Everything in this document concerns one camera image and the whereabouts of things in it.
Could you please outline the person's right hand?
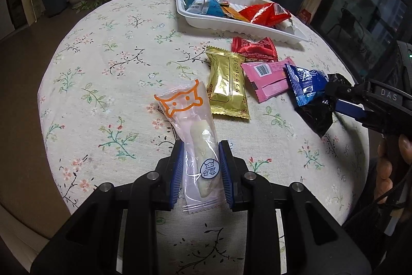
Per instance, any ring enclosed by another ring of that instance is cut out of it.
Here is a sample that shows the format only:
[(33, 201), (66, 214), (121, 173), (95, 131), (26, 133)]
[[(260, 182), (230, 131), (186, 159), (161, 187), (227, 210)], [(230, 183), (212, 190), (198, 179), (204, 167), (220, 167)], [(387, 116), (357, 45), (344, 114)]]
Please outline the person's right hand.
[(402, 159), (400, 163), (393, 164), (388, 159), (388, 141), (382, 140), (379, 144), (374, 199), (380, 198), (394, 186), (393, 180), (391, 179), (391, 177), (394, 177), (394, 170), (399, 168), (402, 163), (411, 165), (411, 141), (405, 135), (400, 135), (398, 145)]

